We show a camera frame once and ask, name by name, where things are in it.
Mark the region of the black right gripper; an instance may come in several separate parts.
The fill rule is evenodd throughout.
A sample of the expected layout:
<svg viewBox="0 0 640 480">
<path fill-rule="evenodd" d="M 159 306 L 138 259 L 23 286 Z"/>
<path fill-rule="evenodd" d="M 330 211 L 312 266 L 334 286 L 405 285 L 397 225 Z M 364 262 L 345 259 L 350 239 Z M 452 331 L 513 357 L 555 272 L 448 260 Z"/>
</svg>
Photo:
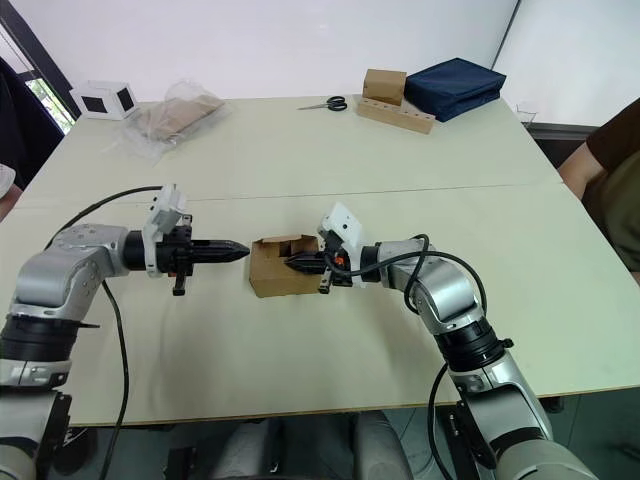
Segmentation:
<svg viewBox="0 0 640 480">
<path fill-rule="evenodd" d="M 332 287 L 352 287 L 349 254 L 343 241 L 333 231 L 320 231 L 322 252 L 299 252 L 285 260 L 289 267 L 303 274 L 321 274 L 318 291 L 329 294 Z"/>
</svg>

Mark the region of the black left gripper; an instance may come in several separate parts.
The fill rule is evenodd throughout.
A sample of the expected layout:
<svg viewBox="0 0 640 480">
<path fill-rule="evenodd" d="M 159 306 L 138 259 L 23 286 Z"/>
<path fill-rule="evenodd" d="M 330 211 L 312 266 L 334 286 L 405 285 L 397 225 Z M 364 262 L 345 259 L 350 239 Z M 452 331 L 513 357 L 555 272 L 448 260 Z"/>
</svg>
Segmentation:
<svg viewBox="0 0 640 480">
<path fill-rule="evenodd" d="M 232 240 L 194 240 L 192 216 L 183 215 L 169 233 L 157 243 L 157 270 L 175 279 L 173 296 L 184 296 L 187 278 L 194 264 L 231 263 L 249 255 L 249 248 Z"/>
</svg>

